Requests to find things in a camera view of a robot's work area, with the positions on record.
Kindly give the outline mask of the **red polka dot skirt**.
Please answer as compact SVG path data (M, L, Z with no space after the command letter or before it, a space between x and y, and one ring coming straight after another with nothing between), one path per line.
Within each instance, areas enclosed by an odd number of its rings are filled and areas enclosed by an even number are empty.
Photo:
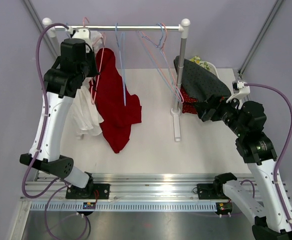
M194 107L194 103L197 103L198 100L196 98L190 97L186 93L186 91L185 91L185 89L183 87L181 87L180 92L181 92L181 95L182 95L182 97L184 99L184 101L182 103L182 113L183 114L188 113L188 114L196 115L197 111L196 111L196 109Z

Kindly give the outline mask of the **dark grey dotted skirt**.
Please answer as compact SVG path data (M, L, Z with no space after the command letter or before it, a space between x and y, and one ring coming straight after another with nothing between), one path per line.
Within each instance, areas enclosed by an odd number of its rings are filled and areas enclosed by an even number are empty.
M230 89L217 76L188 59L184 59L181 87L200 103L231 96Z

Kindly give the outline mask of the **white skirt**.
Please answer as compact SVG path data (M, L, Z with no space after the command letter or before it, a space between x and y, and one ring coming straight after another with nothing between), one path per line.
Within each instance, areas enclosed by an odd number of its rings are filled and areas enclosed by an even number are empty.
M94 42L100 32L90 32L91 41ZM104 122L104 119L99 114L96 105L91 103L90 84L91 77L88 77L84 80L81 88L77 90L70 108L78 139L83 139L85 136L97 136L102 133L100 124Z

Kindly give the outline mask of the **lemon print skirt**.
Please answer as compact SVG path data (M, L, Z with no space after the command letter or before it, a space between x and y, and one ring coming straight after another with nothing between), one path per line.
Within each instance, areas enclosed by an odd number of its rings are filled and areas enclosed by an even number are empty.
M203 67L204 69L210 71L210 64L207 61L201 60L199 56L194 56L190 59L191 62Z

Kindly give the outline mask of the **plain red skirt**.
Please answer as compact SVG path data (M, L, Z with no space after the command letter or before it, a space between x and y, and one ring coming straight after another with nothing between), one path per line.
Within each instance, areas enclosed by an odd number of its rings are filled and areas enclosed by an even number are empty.
M99 50L96 64L101 68L99 82L90 82L89 90L96 96L96 108L103 118L100 124L102 134L117 154L127 145L131 126L142 122L142 106L137 95L128 91L123 94L122 77L111 49Z

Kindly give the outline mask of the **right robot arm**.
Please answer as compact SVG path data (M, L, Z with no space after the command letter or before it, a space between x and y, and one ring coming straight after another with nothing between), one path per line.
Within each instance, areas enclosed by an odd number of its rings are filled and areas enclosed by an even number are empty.
M273 143L263 132L267 117L262 104L210 98L194 103L201 121L223 121L237 136L236 148L251 171L262 198L259 203L232 173L215 177L213 194L232 200L250 221L257 240L292 240L292 207L281 182Z

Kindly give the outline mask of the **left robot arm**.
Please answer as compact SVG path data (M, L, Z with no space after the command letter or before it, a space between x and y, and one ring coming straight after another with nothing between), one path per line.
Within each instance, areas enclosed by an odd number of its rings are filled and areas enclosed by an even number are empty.
M84 199L94 193L93 178L74 166L74 160L60 154L65 120L83 81L98 74L95 54L85 40L68 38L60 45L61 55L43 77L43 104L33 145L20 156L20 163L54 175Z

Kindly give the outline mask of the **white perforated basket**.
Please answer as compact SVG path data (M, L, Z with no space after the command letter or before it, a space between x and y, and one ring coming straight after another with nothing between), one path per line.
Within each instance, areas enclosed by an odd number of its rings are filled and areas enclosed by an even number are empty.
M210 72L215 74L230 90L233 94L233 82L236 80L235 74L232 68L216 68L212 63L207 62Z

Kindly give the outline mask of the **white clothes rack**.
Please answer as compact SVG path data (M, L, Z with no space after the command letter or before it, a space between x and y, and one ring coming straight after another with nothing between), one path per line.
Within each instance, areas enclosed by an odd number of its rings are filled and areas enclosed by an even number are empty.
M55 42L57 42L56 30L62 30L66 28L66 25L64 24L53 24L52 20L48 17L45 17L42 20L42 24L45 27L48 27L48 36ZM156 25L119 25L118 31L126 32L126 31L134 31L138 34L138 37L141 41L147 40L151 42L155 48L157 48L162 55L164 59L166 59L164 54L164 44L165 40L161 38L159 40L159 43L156 44L152 40L150 40L149 37L147 37L143 32L144 31L161 31L162 37L167 36L168 31L178 31L181 33L181 42L180 42L180 52L178 56L178 64L177 64L177 78L174 79L172 74L170 74L171 78L171 86L170 89L172 93L174 94L174 103L171 108L171 116L173 118L173 129L174 129L174 141L180 142L181 141L181 127L180 127L180 115L181 115L181 109L179 107L179 104L183 103L184 99L181 95L180 89L181 89L181 80L182 80L182 74L183 74L183 67L184 67L184 59L185 59L185 51L186 51L186 43L187 43L187 37L189 34L189 27L190 27L190 20L185 18L181 21L181 23L178 26L164 26L163 23L158 23ZM90 31L115 31L115 25L71 25L72 28L81 28L86 27L89 28Z

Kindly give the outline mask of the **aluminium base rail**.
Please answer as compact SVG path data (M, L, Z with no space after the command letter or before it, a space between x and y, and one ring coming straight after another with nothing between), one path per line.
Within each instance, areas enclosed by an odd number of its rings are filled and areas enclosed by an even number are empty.
M109 201L177 201L194 202L198 200L195 191L197 184L210 184L215 174L110 174L94 173L94 184L109 184ZM251 180L255 185L255 199L260 201L260 193L251 174L239 174L239 181ZM54 179L46 173L39 173L36 180L27 181L25 188L28 194L42 192ZM56 181L41 199L48 199L64 183Z

